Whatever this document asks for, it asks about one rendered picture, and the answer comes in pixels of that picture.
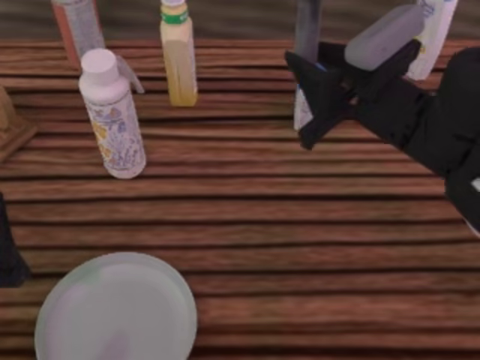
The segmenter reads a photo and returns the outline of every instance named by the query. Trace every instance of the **bottle label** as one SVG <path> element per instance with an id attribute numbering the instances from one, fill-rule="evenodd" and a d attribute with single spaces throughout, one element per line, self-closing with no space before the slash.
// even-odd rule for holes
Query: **bottle label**
<path id="1" fill-rule="evenodd" d="M 116 171 L 143 166 L 146 156 L 130 90 L 115 103 L 97 104 L 85 98 L 84 101 L 103 165 Z"/>
<path id="2" fill-rule="evenodd" d="M 188 39 L 188 55 L 190 56 L 191 64 L 191 78 L 193 81 L 194 92 L 198 92 L 198 83 L 197 83 L 197 63 L 195 61 L 195 46 L 194 46 L 194 35 L 191 34 Z"/>
<path id="3" fill-rule="evenodd" d="M 73 0 L 67 4 L 58 2 L 55 4 L 64 9 L 79 59 L 89 50 L 105 48 L 104 36 L 92 0 Z"/>
<path id="4" fill-rule="evenodd" d="M 313 115 L 310 111 L 310 107 L 308 106 L 307 99 L 305 98 L 305 94 L 297 86 L 297 92 L 295 94 L 295 112 L 293 115 L 293 127 L 296 131 L 299 131 L 303 128 L 311 119 Z"/>
<path id="5" fill-rule="evenodd" d="M 162 13 L 162 20 L 170 25 L 183 24 L 188 19 L 188 10 L 180 13 L 179 15 L 172 15 L 169 13 Z"/>

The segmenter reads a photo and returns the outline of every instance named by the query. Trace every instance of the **black object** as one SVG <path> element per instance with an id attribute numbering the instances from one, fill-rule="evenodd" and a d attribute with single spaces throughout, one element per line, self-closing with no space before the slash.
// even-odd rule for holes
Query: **black object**
<path id="1" fill-rule="evenodd" d="M 30 276 L 30 269 L 15 246 L 0 193 L 0 288 L 20 287 Z"/>
<path id="2" fill-rule="evenodd" d="M 313 114 L 299 131 L 301 144 L 312 149 L 336 124 L 353 117 L 445 179 L 447 198 L 480 231 L 480 193 L 472 184 L 480 177 L 480 47 L 451 58 L 437 94 L 403 78 L 419 54 L 417 40 L 373 71 L 347 64 L 344 50 L 320 43 L 318 61 L 326 71 L 285 54 Z"/>

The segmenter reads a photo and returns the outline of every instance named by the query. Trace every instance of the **floral pattern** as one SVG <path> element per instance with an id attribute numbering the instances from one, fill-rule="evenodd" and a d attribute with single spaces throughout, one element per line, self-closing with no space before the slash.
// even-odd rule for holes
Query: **floral pattern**
<path id="1" fill-rule="evenodd" d="M 130 92 L 110 105 L 85 99 L 103 164 L 111 170 L 131 170 L 145 162 L 142 135 Z"/>

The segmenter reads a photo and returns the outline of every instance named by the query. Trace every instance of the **plate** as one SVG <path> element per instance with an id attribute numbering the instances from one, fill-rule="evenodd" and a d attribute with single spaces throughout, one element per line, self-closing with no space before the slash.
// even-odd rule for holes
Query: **plate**
<path id="1" fill-rule="evenodd" d="M 46 297 L 37 360 L 185 360 L 197 333 L 194 297 L 169 264 L 111 253 L 75 268 Z"/>

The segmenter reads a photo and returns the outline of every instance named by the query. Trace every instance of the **wooden block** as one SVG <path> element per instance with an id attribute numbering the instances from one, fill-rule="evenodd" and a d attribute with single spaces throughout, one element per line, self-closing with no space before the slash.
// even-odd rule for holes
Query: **wooden block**
<path id="1" fill-rule="evenodd" d="M 0 163 L 27 143 L 37 133 L 37 126 L 20 118 L 5 88 L 0 86 Z"/>

